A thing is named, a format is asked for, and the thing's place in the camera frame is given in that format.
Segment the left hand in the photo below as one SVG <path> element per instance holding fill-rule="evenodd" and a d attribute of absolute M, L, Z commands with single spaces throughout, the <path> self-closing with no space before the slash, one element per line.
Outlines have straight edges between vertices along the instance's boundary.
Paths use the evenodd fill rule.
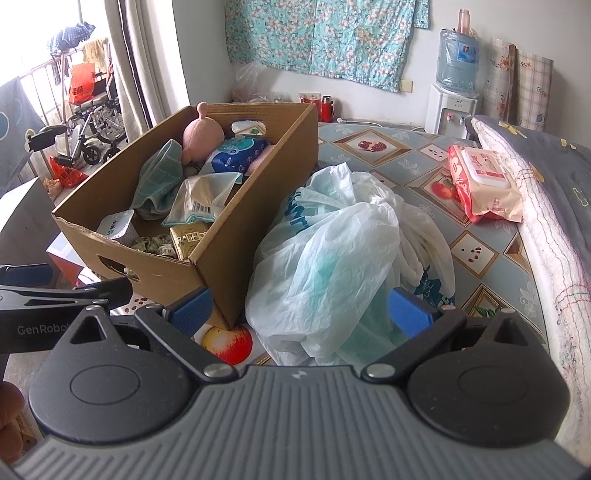
<path fill-rule="evenodd" d="M 10 464 L 22 453 L 23 440 L 16 417 L 22 412 L 24 397 L 21 391 L 9 382 L 1 383 L 0 390 L 0 456 Z"/>

